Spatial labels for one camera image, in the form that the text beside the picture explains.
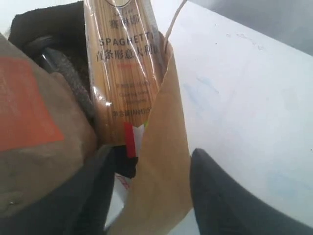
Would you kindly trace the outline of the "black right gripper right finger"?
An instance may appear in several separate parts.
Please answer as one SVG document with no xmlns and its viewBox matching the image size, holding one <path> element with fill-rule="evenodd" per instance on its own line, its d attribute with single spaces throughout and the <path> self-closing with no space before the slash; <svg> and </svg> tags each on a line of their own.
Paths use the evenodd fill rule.
<svg viewBox="0 0 313 235">
<path fill-rule="evenodd" d="M 203 149 L 191 157 L 190 188 L 202 235 L 311 235 L 313 229 L 264 203 Z"/>
</svg>

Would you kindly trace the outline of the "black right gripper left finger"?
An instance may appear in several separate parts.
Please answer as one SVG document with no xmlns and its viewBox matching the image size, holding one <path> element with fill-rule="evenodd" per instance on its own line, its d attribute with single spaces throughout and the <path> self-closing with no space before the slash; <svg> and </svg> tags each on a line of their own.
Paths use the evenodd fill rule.
<svg viewBox="0 0 313 235">
<path fill-rule="evenodd" d="M 114 150 L 104 145 L 69 180 L 15 215 L 2 235 L 102 235 L 114 185 Z"/>
</svg>

